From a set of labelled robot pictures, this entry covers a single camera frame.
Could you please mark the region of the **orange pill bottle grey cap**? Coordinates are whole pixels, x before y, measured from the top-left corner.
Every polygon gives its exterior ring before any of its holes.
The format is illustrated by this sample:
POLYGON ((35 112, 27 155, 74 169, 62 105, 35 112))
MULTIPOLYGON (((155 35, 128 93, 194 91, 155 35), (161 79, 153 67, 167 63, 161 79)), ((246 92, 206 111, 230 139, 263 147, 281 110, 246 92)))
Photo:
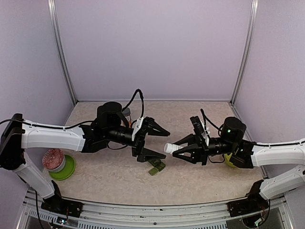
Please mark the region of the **orange pill bottle grey cap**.
POLYGON ((132 119, 131 119, 131 110, 130 110, 130 108, 127 107, 126 109, 122 110, 122 114, 127 119, 129 127, 131 127, 132 126, 132 119))

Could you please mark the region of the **green weekly pill organizer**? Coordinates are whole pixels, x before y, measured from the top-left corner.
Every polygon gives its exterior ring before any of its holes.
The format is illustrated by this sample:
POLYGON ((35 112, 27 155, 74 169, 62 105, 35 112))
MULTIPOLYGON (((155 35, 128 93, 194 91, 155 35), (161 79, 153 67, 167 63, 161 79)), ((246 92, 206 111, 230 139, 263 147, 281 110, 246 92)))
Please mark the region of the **green weekly pill organizer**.
POLYGON ((151 159, 148 162, 152 165, 152 169, 148 171, 151 176, 156 175, 166 167, 166 164, 159 159, 151 159))

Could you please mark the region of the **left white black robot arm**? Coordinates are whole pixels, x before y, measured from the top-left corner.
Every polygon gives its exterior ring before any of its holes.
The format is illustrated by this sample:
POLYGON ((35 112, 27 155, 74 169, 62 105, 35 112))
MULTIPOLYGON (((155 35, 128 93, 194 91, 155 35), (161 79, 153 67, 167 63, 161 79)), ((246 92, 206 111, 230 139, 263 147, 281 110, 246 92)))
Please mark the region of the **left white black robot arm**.
POLYGON ((45 125, 23 119, 16 113, 5 120, 6 128, 0 138, 0 166, 16 173, 29 184, 56 212, 62 212, 67 202, 57 184, 47 180, 28 159, 28 148, 58 148, 82 153, 95 153, 115 142, 132 149, 138 162, 164 159, 166 156, 144 147, 147 135, 169 136, 170 132, 151 117, 140 116, 131 127, 123 115, 125 107, 118 102, 106 102, 97 108, 93 121, 73 126, 45 125))

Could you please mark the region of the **small white pill bottle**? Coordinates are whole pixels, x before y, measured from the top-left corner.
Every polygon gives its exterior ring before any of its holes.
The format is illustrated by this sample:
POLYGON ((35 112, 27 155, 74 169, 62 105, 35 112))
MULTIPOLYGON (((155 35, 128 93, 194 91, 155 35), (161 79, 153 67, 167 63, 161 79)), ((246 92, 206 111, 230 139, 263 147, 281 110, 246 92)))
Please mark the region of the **small white pill bottle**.
POLYGON ((171 144, 171 143, 166 143, 163 150, 167 154, 172 154, 173 152, 175 152, 179 149, 182 149, 182 148, 183 148, 183 146, 179 146, 179 145, 171 144))

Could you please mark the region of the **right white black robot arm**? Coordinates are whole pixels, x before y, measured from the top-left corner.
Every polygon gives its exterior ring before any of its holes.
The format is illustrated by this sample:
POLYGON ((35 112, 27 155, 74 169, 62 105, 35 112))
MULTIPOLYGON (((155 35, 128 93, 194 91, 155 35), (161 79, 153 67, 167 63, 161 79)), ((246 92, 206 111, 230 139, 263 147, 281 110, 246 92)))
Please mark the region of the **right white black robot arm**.
POLYGON ((255 182, 244 208, 255 211, 263 200, 291 191, 305 184, 305 141, 304 139, 284 143, 257 143, 244 140, 246 125, 238 118, 230 116, 217 128, 218 137, 211 137, 207 123, 210 120, 203 115, 190 118, 194 133, 183 139, 164 146, 164 151, 175 158, 192 164, 207 164, 211 156, 229 155, 230 163, 237 168, 253 169, 266 165, 291 164, 295 167, 273 178, 255 182))

